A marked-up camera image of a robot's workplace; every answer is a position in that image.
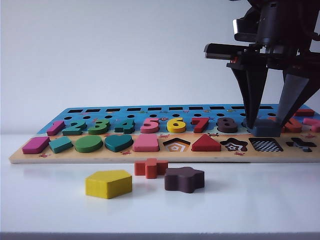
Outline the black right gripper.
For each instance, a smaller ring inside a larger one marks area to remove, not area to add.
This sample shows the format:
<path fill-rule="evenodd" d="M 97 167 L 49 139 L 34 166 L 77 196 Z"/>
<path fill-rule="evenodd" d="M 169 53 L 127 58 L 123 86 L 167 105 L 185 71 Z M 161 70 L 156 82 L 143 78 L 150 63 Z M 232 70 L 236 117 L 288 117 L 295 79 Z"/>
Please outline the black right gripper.
<path fill-rule="evenodd" d="M 302 69 L 312 63 L 311 55 L 287 56 L 262 53 L 261 46 L 209 43 L 204 52 L 207 59 L 226 60 L 242 95 L 246 127 L 252 129 L 257 119 L 268 69 L 284 70 L 276 122 L 285 125 L 293 114 L 320 89 L 320 71 Z"/>

